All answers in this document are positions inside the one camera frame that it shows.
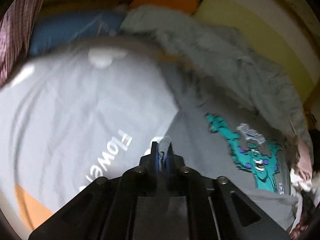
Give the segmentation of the grey monster print sweatshirt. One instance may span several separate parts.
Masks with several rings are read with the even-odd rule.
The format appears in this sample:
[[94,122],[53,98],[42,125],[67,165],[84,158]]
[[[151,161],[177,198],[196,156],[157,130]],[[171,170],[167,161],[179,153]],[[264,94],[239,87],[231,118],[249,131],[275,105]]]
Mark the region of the grey monster print sweatshirt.
[[161,64],[178,105],[167,135],[186,165],[203,176],[227,177],[282,228],[294,220],[284,137],[240,105],[213,78]]

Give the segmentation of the yellow white striped headboard cushion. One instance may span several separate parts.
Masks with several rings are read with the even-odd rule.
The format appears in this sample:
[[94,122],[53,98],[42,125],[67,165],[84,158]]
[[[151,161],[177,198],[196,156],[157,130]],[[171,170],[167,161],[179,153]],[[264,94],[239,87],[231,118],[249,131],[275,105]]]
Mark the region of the yellow white striped headboard cushion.
[[255,51],[284,67],[305,101],[319,78],[319,57],[302,28],[276,0],[203,0],[195,18],[236,27]]

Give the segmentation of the folded white garment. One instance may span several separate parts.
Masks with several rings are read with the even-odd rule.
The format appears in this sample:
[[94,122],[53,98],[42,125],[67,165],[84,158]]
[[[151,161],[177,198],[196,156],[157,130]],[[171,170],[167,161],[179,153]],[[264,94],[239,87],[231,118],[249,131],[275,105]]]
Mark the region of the folded white garment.
[[299,169],[290,170],[290,180],[291,186],[296,190],[303,190],[305,192],[310,192],[312,190],[312,180],[301,172]]

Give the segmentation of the red checkered curtain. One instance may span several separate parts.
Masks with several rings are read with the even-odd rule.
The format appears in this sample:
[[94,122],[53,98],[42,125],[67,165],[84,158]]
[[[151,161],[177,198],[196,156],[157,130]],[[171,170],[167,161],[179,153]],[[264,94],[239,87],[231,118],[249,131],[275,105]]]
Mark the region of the red checkered curtain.
[[1,20],[1,87],[29,52],[36,16],[43,0],[14,0]]

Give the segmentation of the grey-green crumpled blanket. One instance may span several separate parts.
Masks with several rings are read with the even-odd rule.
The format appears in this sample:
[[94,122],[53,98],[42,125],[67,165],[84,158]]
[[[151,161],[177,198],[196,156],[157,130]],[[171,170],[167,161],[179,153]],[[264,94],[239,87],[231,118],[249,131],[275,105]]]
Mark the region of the grey-green crumpled blanket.
[[272,127],[284,135],[298,134],[312,147],[302,103],[284,68],[253,50],[238,29],[153,6],[129,11],[120,28],[155,40],[168,54],[185,57]]

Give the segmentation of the blue pillow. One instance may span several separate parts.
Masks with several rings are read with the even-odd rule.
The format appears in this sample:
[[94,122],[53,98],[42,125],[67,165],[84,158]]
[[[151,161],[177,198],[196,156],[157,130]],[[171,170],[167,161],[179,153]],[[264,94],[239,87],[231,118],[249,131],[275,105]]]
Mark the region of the blue pillow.
[[124,18],[124,14],[111,10],[87,10],[44,18],[34,25],[29,56],[39,56],[77,40],[115,36]]

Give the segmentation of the light grey printed bedsheet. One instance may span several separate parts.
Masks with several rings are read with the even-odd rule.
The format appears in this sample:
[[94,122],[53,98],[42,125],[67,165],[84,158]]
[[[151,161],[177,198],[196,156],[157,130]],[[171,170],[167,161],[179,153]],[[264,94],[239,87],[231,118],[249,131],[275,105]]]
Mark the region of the light grey printed bedsheet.
[[29,59],[1,90],[1,211],[27,238],[96,178],[136,166],[177,111],[148,42],[99,38]]

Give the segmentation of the folded pink garment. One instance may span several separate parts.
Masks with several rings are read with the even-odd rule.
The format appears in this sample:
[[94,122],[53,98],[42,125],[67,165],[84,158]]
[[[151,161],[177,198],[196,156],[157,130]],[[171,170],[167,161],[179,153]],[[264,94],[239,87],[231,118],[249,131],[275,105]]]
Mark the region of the folded pink garment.
[[312,179],[312,165],[310,158],[310,151],[308,146],[300,138],[295,137],[295,147],[298,154],[298,159],[293,166],[293,173],[301,178],[302,181],[311,181]]

